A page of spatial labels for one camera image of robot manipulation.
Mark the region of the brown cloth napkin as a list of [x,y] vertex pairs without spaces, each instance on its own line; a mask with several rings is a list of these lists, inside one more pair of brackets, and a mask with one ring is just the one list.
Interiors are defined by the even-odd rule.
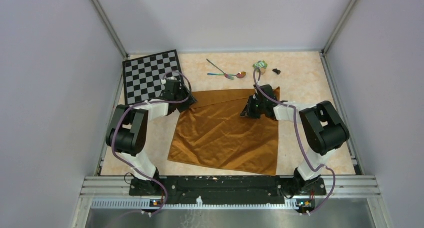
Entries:
[[178,118],[168,160],[273,176],[279,123],[240,114],[254,89],[193,92],[197,102]]

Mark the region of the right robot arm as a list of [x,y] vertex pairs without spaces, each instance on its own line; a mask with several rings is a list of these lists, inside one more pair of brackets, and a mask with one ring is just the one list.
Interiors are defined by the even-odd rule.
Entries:
[[277,101],[270,85],[255,86],[241,117],[259,119],[262,115],[275,121],[291,121],[301,153],[302,163],[295,168],[287,186],[290,195],[307,194],[319,180],[327,161],[349,138],[350,132],[333,104],[316,105]]

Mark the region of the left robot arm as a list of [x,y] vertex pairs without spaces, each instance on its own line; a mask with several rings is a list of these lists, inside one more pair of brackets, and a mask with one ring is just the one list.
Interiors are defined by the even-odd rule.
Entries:
[[134,105],[118,105],[107,129],[105,142],[116,158],[133,170],[130,182],[131,195],[160,195],[165,188],[160,185],[159,170],[145,151],[150,121],[183,112],[197,102],[192,86],[175,78],[163,79],[164,90],[159,97]]

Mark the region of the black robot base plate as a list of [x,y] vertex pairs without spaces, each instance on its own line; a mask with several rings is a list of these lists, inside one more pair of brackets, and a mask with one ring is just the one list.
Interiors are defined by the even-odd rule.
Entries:
[[129,195],[152,196],[152,205],[262,205],[282,204],[294,196],[326,195],[321,177],[305,183],[294,176],[160,176],[154,181],[132,178]]

